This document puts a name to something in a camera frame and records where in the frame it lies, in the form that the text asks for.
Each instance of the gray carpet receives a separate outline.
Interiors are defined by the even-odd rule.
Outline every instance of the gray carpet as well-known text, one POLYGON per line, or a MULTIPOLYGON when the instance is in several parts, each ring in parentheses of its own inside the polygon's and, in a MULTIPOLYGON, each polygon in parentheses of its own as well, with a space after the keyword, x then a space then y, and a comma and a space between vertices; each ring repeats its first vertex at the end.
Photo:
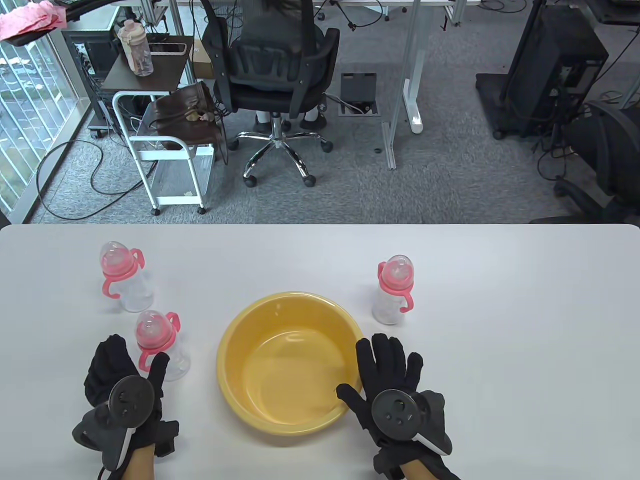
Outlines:
MULTIPOLYGON (((517 8, 521 0, 506 0, 517 8)), ((375 13, 347 9, 357 22, 371 21, 375 13)), ((96 223, 525 223, 542 216, 569 214, 574 206, 556 199, 552 183, 540 178, 531 155, 531 142, 492 138, 474 89, 478 72, 506 72, 516 49, 529 9, 514 15, 467 8, 461 28, 442 31, 434 25, 419 93, 424 132, 414 135, 401 120, 396 136, 398 169, 390 172, 382 147, 379 118, 337 116, 330 105, 328 127, 323 134, 334 142, 325 154, 317 143, 296 143, 294 148, 317 177, 306 188, 297 169, 280 151, 273 150, 257 167, 259 184, 244 186, 245 161, 260 143, 244 141, 230 153, 230 163, 214 165, 209 185, 209 212, 198 215, 192 205, 163 207, 162 215, 150 215, 143 189, 86 220, 96 223)), ((185 30, 190 33, 188 10, 182 9, 185 30)), ((340 72, 376 72, 378 100, 383 117, 390 115, 399 81, 407 14, 393 10, 390 22, 351 32, 336 9, 326 10, 323 28, 341 30, 336 78, 340 72)), ((438 25, 444 12, 435 15, 438 25)), ((200 31, 204 28, 198 21, 200 31)), ((598 26, 597 33, 613 60, 633 33, 626 27, 598 26)), ((633 45, 614 68, 599 81, 590 97, 606 90, 626 90, 640 73, 640 48, 633 45)), ((334 82, 330 92, 338 93, 334 82)), ((241 111, 225 120, 228 134, 250 129, 253 113, 241 111)), ((79 138, 88 139, 81 131, 79 138)), ((128 188, 138 180, 129 151, 113 140, 98 142, 109 154, 97 176, 97 186, 110 191, 128 188)), ((103 206, 109 198, 94 193, 89 176, 97 161, 97 149, 74 145, 51 182, 45 199, 64 216, 80 216, 103 206)), ((562 160, 542 164, 545 175, 562 171, 562 160)), ((593 172, 576 157, 568 160, 567 178, 586 188, 599 201, 607 199, 595 186, 593 172)), ((33 222, 61 222, 40 206, 33 222)))

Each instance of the clear plastic bottle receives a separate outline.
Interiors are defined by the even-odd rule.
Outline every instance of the clear plastic bottle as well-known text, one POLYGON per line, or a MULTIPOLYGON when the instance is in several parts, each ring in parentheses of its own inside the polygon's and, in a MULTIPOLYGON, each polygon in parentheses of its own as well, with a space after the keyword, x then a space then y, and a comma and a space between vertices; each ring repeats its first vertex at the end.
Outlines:
POLYGON ((110 241, 100 251, 100 265, 106 278, 102 293, 119 299, 126 311, 141 312, 154 302, 153 289, 142 272, 145 257, 140 250, 110 241))
POLYGON ((413 308, 413 264, 405 255, 395 255, 378 265, 378 283, 371 313, 385 325, 395 325, 413 308))
POLYGON ((125 20, 124 26, 118 31, 118 38, 131 71, 139 77, 151 75, 154 64, 144 27, 131 19, 125 20))
POLYGON ((136 323, 136 340, 142 350, 138 368, 149 372, 153 358, 163 351, 169 355, 164 379, 178 380, 186 374, 191 367, 191 360, 180 344, 180 328, 180 317, 174 312, 169 312, 166 316, 155 310, 142 312, 136 323))

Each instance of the baby bottle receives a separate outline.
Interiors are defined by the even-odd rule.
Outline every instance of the baby bottle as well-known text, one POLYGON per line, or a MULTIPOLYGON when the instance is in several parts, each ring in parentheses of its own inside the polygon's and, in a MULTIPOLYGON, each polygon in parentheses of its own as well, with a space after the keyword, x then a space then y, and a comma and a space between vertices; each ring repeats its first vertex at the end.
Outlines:
POLYGON ((102 293, 120 299, 122 308, 128 312, 141 312, 151 306, 154 293, 142 272, 145 258, 141 251, 111 241, 100 251, 100 264, 106 278, 102 293))
POLYGON ((413 308, 413 264, 405 255, 395 255, 378 264, 380 288, 371 313, 385 325, 395 325, 413 308))
POLYGON ((169 355, 164 379, 177 380, 186 374, 191 361, 182 350, 178 332, 180 332, 178 314, 169 312, 164 316, 155 310, 142 312, 136 323, 136 341, 142 350, 138 368, 143 372, 149 372, 153 357, 163 351, 169 355))

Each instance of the black chair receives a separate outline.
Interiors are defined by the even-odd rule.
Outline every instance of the black chair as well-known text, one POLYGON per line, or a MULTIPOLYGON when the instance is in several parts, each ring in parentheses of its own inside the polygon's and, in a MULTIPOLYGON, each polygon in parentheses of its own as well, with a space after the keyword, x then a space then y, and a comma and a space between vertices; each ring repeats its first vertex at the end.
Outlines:
POLYGON ((603 102, 586 102, 590 116, 563 129, 565 142, 596 172, 598 187, 611 201, 602 207, 585 191, 558 178, 556 196, 569 196, 582 215, 532 223, 622 223, 640 211, 640 109, 618 110, 603 102))
POLYGON ((268 111, 271 116, 271 134, 240 132, 229 142, 230 150, 239 146, 239 139, 253 138, 267 142, 247 162, 243 178, 248 187, 254 187, 256 178, 251 174, 255 165, 273 147, 282 148, 294 161, 306 186, 312 187, 316 178, 310 175, 300 156, 289 146, 289 141, 301 138, 320 140, 322 149, 330 152, 333 144, 316 132, 285 135, 291 125, 283 123, 282 113, 297 118, 324 101, 324 91, 331 84, 335 60, 338 55, 340 31, 327 30, 318 45, 312 0, 301 0, 301 51, 291 45, 265 40, 252 40, 243 26, 241 36, 231 45, 227 42, 227 22, 216 17, 209 2, 203 2, 209 24, 202 43, 212 60, 216 83, 214 94, 231 112, 238 109, 268 111))

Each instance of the black glove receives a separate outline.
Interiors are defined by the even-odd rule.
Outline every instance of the black glove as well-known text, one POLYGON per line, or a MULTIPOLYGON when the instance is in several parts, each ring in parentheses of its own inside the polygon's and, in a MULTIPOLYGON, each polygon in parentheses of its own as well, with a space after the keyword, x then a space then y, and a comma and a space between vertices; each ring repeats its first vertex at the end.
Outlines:
POLYGON ((420 442, 401 442, 389 438, 380 431, 371 416, 371 404, 380 392, 389 389, 409 394, 416 392, 422 370, 422 357, 413 352, 405 361, 400 340, 395 337, 389 339, 384 333, 373 335, 371 343, 368 339, 358 340, 356 356, 366 399, 346 383, 338 385, 336 393, 353 410, 362 428, 369 431, 373 441, 380 447, 374 458, 377 473, 384 473, 390 480, 401 480, 404 474, 400 466, 420 460, 438 480, 459 480, 444 465, 440 455, 420 442))
MULTIPOLYGON (((156 455, 165 456, 173 452, 173 439, 178 435, 177 421, 162 421, 162 384, 169 356, 158 353, 149 370, 147 379, 154 388, 154 408, 149 418, 136 429, 131 437, 127 458, 120 467, 129 464, 133 450, 156 445, 156 455)), ((95 350, 89 372, 84 380, 84 394, 92 406, 106 402, 113 386, 130 375, 140 375, 129 353, 127 343, 119 335, 111 335, 100 342, 95 350)))

